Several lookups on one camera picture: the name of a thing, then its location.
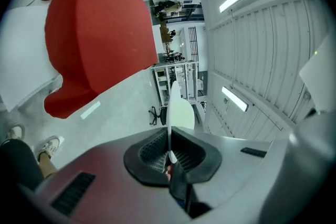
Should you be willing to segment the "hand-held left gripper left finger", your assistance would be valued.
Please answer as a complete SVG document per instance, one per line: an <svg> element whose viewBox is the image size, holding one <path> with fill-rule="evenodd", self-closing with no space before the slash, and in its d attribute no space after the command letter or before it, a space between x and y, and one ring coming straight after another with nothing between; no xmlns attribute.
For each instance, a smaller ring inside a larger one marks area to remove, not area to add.
<svg viewBox="0 0 336 224"><path fill-rule="evenodd" d="M151 129L95 146L48 177L36 190L57 223L188 223L169 192L167 176L139 150L166 134Z"/></svg>

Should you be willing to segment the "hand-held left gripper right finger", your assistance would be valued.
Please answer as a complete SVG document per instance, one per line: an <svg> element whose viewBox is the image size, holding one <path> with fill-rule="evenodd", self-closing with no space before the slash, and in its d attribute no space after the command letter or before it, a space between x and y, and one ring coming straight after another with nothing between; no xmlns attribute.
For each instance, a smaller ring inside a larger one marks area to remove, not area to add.
<svg viewBox="0 0 336 224"><path fill-rule="evenodd" d="M227 203L257 171L268 142L216 136L173 127L170 192L185 208L214 209Z"/></svg>

